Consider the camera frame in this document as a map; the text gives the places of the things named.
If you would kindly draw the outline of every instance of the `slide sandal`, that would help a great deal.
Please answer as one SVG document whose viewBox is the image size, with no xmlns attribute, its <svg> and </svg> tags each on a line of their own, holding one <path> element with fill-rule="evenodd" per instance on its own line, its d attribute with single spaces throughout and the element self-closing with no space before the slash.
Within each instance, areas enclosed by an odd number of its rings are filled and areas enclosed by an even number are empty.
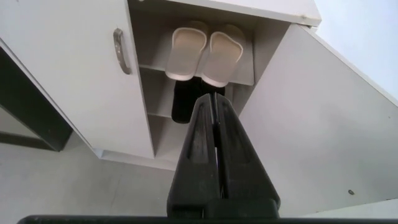
<svg viewBox="0 0 398 224">
<path fill-rule="evenodd" d="M 174 80 L 191 79 L 207 43 L 207 26 L 203 22 L 191 21 L 173 32 L 172 50 L 165 69 Z"/>
<path fill-rule="evenodd" d="M 234 25 L 225 25 L 210 37 L 210 53 L 201 78 L 215 87 L 228 84 L 242 57 L 246 39 L 243 32 Z"/>
</svg>

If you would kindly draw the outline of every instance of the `door handle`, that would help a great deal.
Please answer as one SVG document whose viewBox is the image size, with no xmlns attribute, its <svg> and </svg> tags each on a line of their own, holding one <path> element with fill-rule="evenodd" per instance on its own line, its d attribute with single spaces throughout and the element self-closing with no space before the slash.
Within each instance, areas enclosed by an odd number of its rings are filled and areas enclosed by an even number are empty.
<svg viewBox="0 0 398 224">
<path fill-rule="evenodd" d="M 122 48 L 122 36 L 123 31 L 119 28 L 115 29 L 113 32 L 114 49 L 116 51 L 116 56 L 118 57 L 118 62 L 123 72 L 126 75 L 131 74 L 131 69 L 126 65 L 124 60 L 123 48 Z"/>
</svg>

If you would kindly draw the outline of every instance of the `open cabinet door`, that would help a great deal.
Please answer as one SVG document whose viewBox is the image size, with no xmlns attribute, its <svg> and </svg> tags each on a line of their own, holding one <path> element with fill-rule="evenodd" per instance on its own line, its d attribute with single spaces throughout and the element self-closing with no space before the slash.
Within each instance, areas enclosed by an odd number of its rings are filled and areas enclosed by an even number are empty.
<svg viewBox="0 0 398 224">
<path fill-rule="evenodd" d="M 397 197 L 398 108 L 365 78 L 290 25 L 239 117 L 283 217 Z"/>
<path fill-rule="evenodd" d="M 92 148 L 154 157 L 126 1 L 1 1 L 0 37 Z"/>
</svg>

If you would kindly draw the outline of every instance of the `shoe cabinet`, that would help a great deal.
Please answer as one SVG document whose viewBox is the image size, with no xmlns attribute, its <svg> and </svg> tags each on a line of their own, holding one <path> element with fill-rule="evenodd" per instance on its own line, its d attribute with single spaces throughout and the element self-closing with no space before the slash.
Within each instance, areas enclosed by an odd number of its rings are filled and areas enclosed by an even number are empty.
<svg viewBox="0 0 398 224">
<path fill-rule="evenodd" d="M 99 158 L 173 170 L 188 125 L 164 70 L 189 20 L 244 29 L 226 95 L 282 215 L 396 197 L 398 103 L 310 30 L 312 0 L 1 1 L 0 41 Z"/>
</svg>

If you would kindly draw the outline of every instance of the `black shoe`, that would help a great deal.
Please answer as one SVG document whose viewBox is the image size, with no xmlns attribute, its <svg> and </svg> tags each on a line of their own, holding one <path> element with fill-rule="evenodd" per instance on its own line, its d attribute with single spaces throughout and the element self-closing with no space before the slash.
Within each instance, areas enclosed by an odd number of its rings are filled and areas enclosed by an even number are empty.
<svg viewBox="0 0 398 224">
<path fill-rule="evenodd" d="M 174 99 L 172 109 L 173 121 L 187 124 L 195 102 L 201 97 L 201 78 L 193 77 L 188 81 L 175 81 Z"/>
</svg>

